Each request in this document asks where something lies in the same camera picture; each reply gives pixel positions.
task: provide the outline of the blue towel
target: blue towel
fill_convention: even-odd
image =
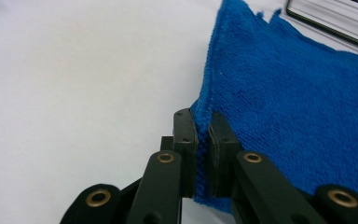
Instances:
[[[265,153],[297,188],[338,184],[358,192],[358,55],[319,44],[279,17],[270,22],[241,0],[224,0],[209,47],[200,98],[195,201],[209,198],[203,173],[207,127],[223,113],[243,148]]]

